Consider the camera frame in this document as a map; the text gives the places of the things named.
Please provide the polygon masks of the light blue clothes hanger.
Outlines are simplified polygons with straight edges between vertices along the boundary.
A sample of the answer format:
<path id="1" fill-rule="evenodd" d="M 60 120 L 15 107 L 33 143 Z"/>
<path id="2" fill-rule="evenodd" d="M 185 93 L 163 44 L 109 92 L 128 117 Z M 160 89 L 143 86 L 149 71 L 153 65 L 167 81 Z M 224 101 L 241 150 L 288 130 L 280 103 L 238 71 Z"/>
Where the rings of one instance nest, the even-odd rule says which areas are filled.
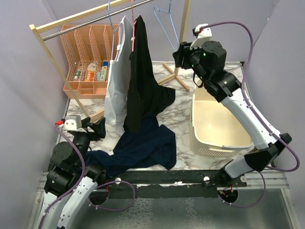
<path id="1" fill-rule="evenodd" d="M 172 16 L 173 1 L 169 0 L 167 9 L 154 6 L 153 12 L 171 48 L 175 51 L 178 44 L 178 34 Z"/>

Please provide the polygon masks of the navy blue t shirt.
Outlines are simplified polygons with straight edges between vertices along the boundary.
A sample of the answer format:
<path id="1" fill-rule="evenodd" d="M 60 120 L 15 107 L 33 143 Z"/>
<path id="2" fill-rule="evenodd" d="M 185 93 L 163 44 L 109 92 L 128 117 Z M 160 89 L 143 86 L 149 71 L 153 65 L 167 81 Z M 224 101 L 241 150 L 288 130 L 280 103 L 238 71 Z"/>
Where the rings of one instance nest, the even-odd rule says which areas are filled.
<path id="1" fill-rule="evenodd" d="M 101 166 L 106 176 L 117 176 L 128 169 L 161 165 L 172 169 L 177 161 L 175 133 L 165 125 L 159 125 L 152 113 L 141 120 L 137 133 L 125 131 L 110 155 L 102 150 L 89 151 L 85 164 Z"/>

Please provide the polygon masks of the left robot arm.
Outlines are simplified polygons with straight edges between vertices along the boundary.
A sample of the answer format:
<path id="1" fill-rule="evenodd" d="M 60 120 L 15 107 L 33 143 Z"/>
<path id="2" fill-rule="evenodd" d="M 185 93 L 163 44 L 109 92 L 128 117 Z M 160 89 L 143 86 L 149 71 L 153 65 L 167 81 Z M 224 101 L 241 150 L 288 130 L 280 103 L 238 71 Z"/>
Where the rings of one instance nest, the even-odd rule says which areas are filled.
<path id="1" fill-rule="evenodd" d="M 93 121 L 70 115 L 57 121 L 55 129 L 65 140 L 55 145 L 43 192 L 36 229 L 70 229 L 85 200 L 105 184 L 105 170 L 86 165 L 92 141 L 105 138 L 105 118 Z"/>

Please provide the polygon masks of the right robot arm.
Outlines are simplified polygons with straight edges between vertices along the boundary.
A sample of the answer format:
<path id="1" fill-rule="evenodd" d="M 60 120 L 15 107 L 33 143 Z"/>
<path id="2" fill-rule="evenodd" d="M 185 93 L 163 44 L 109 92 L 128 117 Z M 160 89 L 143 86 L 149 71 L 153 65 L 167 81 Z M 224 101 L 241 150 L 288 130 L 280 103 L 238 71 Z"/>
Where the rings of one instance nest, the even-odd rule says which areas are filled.
<path id="1" fill-rule="evenodd" d="M 241 174 L 264 170 L 288 147 L 292 138 L 268 123 L 241 88 L 241 82 L 224 70 L 226 54 L 216 41 L 206 41 L 198 48 L 182 42 L 173 57 L 176 67 L 194 71 L 202 81 L 200 86 L 234 115 L 253 141 L 253 150 L 221 169 L 219 181 L 229 187 Z"/>

